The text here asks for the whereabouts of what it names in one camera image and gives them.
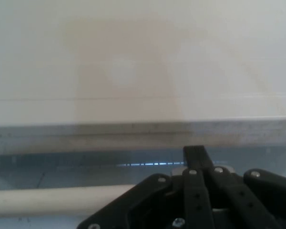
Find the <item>white cylindrical rod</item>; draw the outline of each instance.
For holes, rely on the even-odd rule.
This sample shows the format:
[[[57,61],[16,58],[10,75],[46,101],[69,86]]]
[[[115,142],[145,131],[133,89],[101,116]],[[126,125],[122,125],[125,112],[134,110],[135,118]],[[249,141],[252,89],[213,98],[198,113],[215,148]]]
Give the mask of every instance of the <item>white cylindrical rod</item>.
[[[0,191],[0,216],[91,215],[133,185]]]

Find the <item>white surface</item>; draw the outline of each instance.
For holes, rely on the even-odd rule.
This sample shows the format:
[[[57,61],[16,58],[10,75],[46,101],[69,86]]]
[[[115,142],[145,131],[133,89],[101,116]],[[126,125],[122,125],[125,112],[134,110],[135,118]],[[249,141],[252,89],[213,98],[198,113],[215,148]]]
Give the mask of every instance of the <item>white surface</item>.
[[[0,217],[91,215],[132,185],[0,191]]]
[[[0,1],[0,126],[286,117],[286,0]]]

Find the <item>glass panel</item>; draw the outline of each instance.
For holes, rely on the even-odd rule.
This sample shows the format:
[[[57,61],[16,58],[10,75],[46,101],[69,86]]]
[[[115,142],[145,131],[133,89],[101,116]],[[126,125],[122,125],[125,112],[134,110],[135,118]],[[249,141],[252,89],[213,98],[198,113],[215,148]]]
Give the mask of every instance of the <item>glass panel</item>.
[[[286,146],[207,147],[215,164],[242,175],[262,168],[286,176]],[[183,166],[182,149],[0,156],[0,190],[137,184]]]

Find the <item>black bracket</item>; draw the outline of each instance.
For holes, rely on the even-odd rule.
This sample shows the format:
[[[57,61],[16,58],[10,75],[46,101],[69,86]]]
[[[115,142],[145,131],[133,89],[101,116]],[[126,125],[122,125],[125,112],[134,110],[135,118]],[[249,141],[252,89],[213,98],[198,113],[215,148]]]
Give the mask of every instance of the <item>black bracket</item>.
[[[78,229],[286,229],[286,178],[214,167],[203,146],[184,148],[182,175],[155,174]]]

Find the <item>metal screw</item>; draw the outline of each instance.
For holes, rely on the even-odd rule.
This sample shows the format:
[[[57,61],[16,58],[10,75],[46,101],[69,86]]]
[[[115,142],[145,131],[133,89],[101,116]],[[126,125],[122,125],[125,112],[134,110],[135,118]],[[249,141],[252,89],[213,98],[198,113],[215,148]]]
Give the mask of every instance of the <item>metal screw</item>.
[[[197,171],[196,171],[196,170],[190,170],[190,171],[189,171],[189,174],[191,174],[191,175],[196,175],[196,174],[197,174]]]
[[[164,183],[166,181],[166,179],[164,177],[161,177],[158,179],[159,182]]]
[[[261,174],[259,172],[256,172],[256,171],[252,171],[250,173],[250,175],[253,176],[253,177],[260,177],[261,176]]]
[[[173,228],[182,228],[183,225],[185,224],[185,220],[183,218],[176,218],[174,221],[173,221]]]
[[[214,169],[214,171],[215,171],[216,173],[222,173],[224,170],[223,170],[222,168],[220,168],[220,167],[216,167],[216,168]]]
[[[88,229],[101,229],[101,226],[98,225],[98,224],[96,224],[96,223],[94,223],[94,224],[91,224],[91,225],[88,227]]]

